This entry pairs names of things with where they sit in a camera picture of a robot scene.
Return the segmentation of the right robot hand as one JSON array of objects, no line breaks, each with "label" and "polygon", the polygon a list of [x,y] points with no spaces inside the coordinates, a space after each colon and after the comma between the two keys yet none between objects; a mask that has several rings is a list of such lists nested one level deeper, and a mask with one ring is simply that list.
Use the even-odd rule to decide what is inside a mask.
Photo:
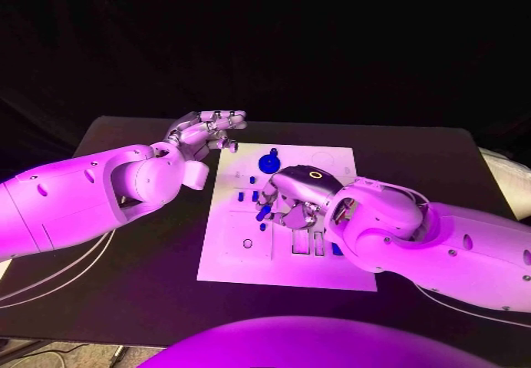
[{"label": "right robot hand", "polygon": [[324,215],[343,184],[313,166],[288,166],[270,177],[258,192],[255,219],[291,230],[311,228]]}]

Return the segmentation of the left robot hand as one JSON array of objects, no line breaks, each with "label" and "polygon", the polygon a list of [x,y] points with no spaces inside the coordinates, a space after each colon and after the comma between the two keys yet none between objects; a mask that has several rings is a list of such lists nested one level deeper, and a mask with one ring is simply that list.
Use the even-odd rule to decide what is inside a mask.
[{"label": "left robot hand", "polygon": [[238,151],[238,143],[228,137],[228,130],[246,127],[242,110],[192,111],[173,121],[164,141],[173,144],[186,161],[202,161],[212,150]]}]

